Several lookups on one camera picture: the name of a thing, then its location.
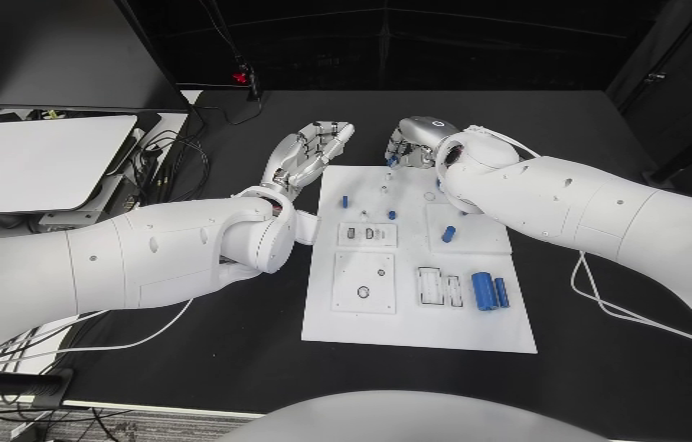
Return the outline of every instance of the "black table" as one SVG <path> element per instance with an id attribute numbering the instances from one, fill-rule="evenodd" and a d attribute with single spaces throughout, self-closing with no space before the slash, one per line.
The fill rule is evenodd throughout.
<path id="1" fill-rule="evenodd" d="M 224 107 L 234 120 L 257 110 L 240 92 L 207 92 L 198 103 Z M 336 159 L 344 165 L 382 164 L 398 120 L 434 115 L 462 128 L 485 125 L 538 153 L 633 180 L 654 168 L 602 92 L 269 92 L 264 105 L 240 126 L 205 110 L 207 198 L 259 183 L 276 144 L 316 120 L 357 126 Z M 191 155 L 178 191 L 195 186 L 199 170 Z M 318 210 L 319 188 L 319 182 L 306 188 L 299 209 Z M 276 275 L 199 298 L 152 342 L 71 355 L 67 399 L 267 413 L 328 394 L 406 389 L 514 405 L 609 438 L 691 440 L 692 341 L 615 319 L 573 292 L 576 251 L 515 232 L 511 241 L 538 355 L 303 342 L 312 249 L 297 245 Z M 658 283 L 597 257 L 592 268 L 606 299 L 692 332 L 692 311 Z M 111 313 L 81 345 L 140 340 L 179 310 Z"/>

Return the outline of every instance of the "small blue block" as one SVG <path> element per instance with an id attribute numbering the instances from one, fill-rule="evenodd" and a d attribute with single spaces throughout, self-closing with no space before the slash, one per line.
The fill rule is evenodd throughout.
<path id="1" fill-rule="evenodd" d="M 498 299 L 501 301 L 501 307 L 506 309 L 509 307 L 508 289 L 505 287 L 505 279 L 495 279 L 495 289 L 498 292 Z"/>
<path id="2" fill-rule="evenodd" d="M 457 229 L 450 225 L 447 227 L 447 230 L 444 231 L 444 234 L 443 234 L 443 242 L 446 244 L 449 244 L 452 242 L 452 238 L 455 237 L 455 232 L 457 231 Z"/>
<path id="3" fill-rule="evenodd" d="M 479 310 L 498 309 L 498 292 L 495 291 L 493 278 L 488 272 L 472 275 L 473 292 L 476 293 L 476 305 Z"/>

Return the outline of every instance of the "white board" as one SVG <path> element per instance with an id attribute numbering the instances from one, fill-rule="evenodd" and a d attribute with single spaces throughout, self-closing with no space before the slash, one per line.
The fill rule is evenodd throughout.
<path id="1" fill-rule="evenodd" d="M 434 170 L 403 168 L 391 171 L 388 167 L 346 166 L 326 169 L 303 340 L 537 353 L 506 229 L 486 216 L 463 216 L 447 203 L 436 181 Z M 342 206 L 345 195 L 348 208 Z M 397 225 L 397 246 L 339 245 L 339 226 L 342 223 L 364 224 L 364 210 L 368 213 L 365 223 Z M 397 212 L 394 220 L 388 217 L 391 210 Z M 457 228 L 449 244 L 442 242 L 447 225 Z M 357 263 L 349 264 L 349 273 L 338 280 L 338 254 L 349 252 Z M 368 256 L 362 255 L 371 253 L 390 254 L 394 258 L 394 299 L 388 299 L 385 282 L 374 305 L 367 302 L 370 296 L 365 299 L 358 296 L 361 287 L 370 287 L 361 281 L 378 283 L 371 274 L 377 261 L 367 262 Z M 420 267 L 440 269 L 442 290 L 446 291 L 443 305 L 420 303 Z M 491 272 L 493 277 L 505 279 L 509 308 L 488 312 L 478 309 L 472 285 L 476 272 Z M 460 287 L 455 285 L 450 289 L 450 277 L 459 277 Z M 455 290 L 455 299 L 462 294 L 463 307 L 452 304 L 450 290 Z M 352 302 L 349 311 L 335 310 L 335 300 L 345 297 Z M 394 306 L 388 304 L 390 312 L 382 305 L 388 300 L 394 300 Z"/>
<path id="2" fill-rule="evenodd" d="M 129 115 L 0 124 L 0 213 L 84 205 L 136 121 Z"/>

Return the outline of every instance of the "battery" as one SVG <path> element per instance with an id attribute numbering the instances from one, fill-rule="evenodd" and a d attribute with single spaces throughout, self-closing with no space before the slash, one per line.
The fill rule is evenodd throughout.
<path id="1" fill-rule="evenodd" d="M 478 272 L 472 275 L 473 291 L 476 292 L 476 304 L 479 310 L 498 309 L 498 292 L 495 290 L 493 278 L 488 272 Z"/>
<path id="2" fill-rule="evenodd" d="M 508 289 L 505 287 L 505 279 L 501 277 L 495 279 L 495 290 L 498 292 L 501 307 L 506 309 L 509 307 Z"/>

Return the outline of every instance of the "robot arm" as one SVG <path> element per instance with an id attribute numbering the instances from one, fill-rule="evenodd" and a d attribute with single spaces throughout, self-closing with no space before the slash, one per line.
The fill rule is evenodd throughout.
<path id="1" fill-rule="evenodd" d="M 310 151 L 287 144 L 302 140 L 296 134 L 271 155 L 267 172 L 279 164 L 282 183 L 230 199 L 143 207 L 84 229 L 0 239 L 0 342 L 80 313 L 171 305 L 274 273 L 295 241 L 310 244 L 319 228 L 292 201 L 354 133 L 344 122 L 319 127 L 329 137 Z"/>
<path id="2" fill-rule="evenodd" d="M 436 121 L 453 127 L 433 118 L 406 121 L 403 126 L 416 125 L 416 133 L 429 135 L 439 131 Z M 502 139 L 512 141 L 472 126 L 401 145 L 410 154 L 423 144 L 432 149 L 442 188 L 462 211 L 485 213 L 522 234 L 613 260 L 661 282 L 692 307 L 692 198 L 567 160 L 522 160 Z M 406 158 L 400 165 L 417 166 Z"/>

